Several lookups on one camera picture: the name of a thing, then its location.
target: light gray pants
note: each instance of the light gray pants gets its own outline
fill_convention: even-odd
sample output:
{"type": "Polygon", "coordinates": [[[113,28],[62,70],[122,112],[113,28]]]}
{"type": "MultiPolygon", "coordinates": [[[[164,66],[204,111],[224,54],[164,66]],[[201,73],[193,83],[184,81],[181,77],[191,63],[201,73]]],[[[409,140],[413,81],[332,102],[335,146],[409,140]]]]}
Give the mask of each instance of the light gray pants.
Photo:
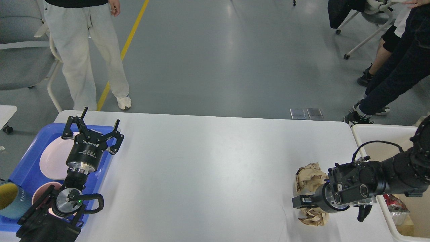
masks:
{"type": "Polygon", "coordinates": [[[108,81],[116,97],[129,94],[117,34],[109,4],[87,8],[62,8],[44,1],[45,21],[63,60],[63,74],[75,110],[96,110],[95,84],[89,58],[88,34],[107,65],[108,81]]]}

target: brown paper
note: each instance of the brown paper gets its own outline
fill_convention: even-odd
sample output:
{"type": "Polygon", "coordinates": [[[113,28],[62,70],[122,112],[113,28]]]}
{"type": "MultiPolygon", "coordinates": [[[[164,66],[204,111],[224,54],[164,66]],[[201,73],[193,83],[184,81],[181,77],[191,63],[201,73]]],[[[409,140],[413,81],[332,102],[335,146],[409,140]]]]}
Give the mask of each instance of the brown paper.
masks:
{"type": "Polygon", "coordinates": [[[329,214],[320,208],[300,208],[300,210],[306,218],[299,218],[299,220],[306,225],[325,225],[329,220],[329,214]]]}
{"type": "Polygon", "coordinates": [[[315,192],[316,189],[326,183],[324,180],[329,177],[319,167],[318,163],[310,163],[305,167],[300,167],[296,176],[296,190],[301,193],[302,190],[315,192]]]}
{"type": "MultiPolygon", "coordinates": [[[[318,163],[310,163],[297,171],[296,191],[298,194],[303,192],[310,195],[310,192],[315,192],[320,185],[326,183],[325,179],[328,178],[327,174],[320,169],[318,163]]],[[[300,210],[306,215],[306,218],[299,218],[304,224],[318,226],[325,225],[328,222],[329,214],[320,208],[301,208],[300,210]]]]}
{"type": "Polygon", "coordinates": [[[408,215],[403,222],[402,225],[396,226],[397,231],[404,236],[414,236],[415,227],[414,223],[411,220],[411,217],[408,215]]]}

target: black jacket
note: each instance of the black jacket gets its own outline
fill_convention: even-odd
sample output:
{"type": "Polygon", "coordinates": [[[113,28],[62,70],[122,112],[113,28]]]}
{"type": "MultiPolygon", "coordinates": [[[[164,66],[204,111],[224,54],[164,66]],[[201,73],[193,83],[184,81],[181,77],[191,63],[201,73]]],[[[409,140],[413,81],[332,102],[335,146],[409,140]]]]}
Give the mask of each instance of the black jacket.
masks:
{"type": "Polygon", "coordinates": [[[329,0],[329,20],[331,28],[338,28],[351,10],[364,12],[366,0],[329,0]]]}

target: yellow floor line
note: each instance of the yellow floor line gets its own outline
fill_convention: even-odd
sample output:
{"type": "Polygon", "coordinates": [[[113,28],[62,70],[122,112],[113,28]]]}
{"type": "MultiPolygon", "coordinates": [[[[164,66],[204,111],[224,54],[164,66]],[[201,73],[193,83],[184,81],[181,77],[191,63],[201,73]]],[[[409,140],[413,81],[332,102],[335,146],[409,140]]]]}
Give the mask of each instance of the yellow floor line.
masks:
{"type": "MultiPolygon", "coordinates": [[[[140,13],[137,16],[137,19],[133,25],[132,30],[130,31],[129,37],[127,38],[126,43],[124,44],[123,50],[121,51],[121,60],[124,60],[124,56],[127,53],[127,50],[129,49],[130,43],[132,42],[132,39],[134,37],[134,34],[137,30],[137,27],[139,26],[140,20],[142,19],[143,13],[145,12],[146,6],[148,6],[148,2],[149,0],[145,0],[145,2],[143,3],[142,9],[140,9],[140,13]]],[[[109,84],[109,82],[106,83],[106,86],[104,87],[103,93],[100,96],[100,99],[98,100],[97,103],[97,111],[100,111],[101,108],[103,107],[103,104],[106,100],[106,97],[109,94],[109,91],[111,90],[111,85],[109,84]]]]}

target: black cable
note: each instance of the black cable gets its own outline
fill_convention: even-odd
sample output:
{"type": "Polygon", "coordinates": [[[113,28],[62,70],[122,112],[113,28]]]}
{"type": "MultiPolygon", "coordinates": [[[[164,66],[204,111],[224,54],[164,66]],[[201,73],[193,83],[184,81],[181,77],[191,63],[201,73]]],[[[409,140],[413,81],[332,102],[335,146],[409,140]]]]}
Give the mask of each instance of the black cable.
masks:
{"type": "Polygon", "coordinates": [[[358,154],[359,150],[360,150],[363,146],[368,145],[368,144],[370,144],[370,143],[384,143],[384,144],[393,145],[393,146],[396,146],[397,148],[399,148],[399,151],[400,151],[400,152],[403,152],[403,148],[402,148],[400,145],[396,144],[396,143],[389,142],[389,141],[382,141],[382,140],[373,140],[373,141],[369,141],[369,142],[363,143],[363,144],[361,144],[361,145],[357,148],[357,150],[356,150],[356,151],[354,152],[354,154],[352,155],[352,161],[351,161],[352,163],[355,161],[355,157],[357,156],[357,154],[358,154]]]}

